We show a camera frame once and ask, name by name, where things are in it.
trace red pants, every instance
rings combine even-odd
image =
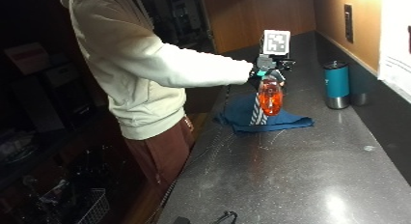
[[[185,118],[154,137],[145,140],[126,138],[125,140],[141,171],[162,199],[181,172],[194,145]]]

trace white paper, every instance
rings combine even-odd
[[[290,32],[264,30],[263,54],[284,55],[288,53]]]
[[[381,0],[379,79],[411,98],[411,0]]]

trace orange wall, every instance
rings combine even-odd
[[[345,40],[344,4],[352,5],[353,43]],[[373,71],[379,66],[381,0],[314,0],[316,26]]]
[[[216,52],[259,43],[263,30],[316,29],[312,0],[204,0]]]

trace person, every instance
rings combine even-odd
[[[141,0],[60,0],[130,153],[159,197],[194,145],[185,88],[243,84],[252,64],[163,43]]]

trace orange bottle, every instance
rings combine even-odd
[[[264,75],[258,87],[258,102],[260,109],[267,116],[275,116],[282,107],[280,84],[274,76]]]

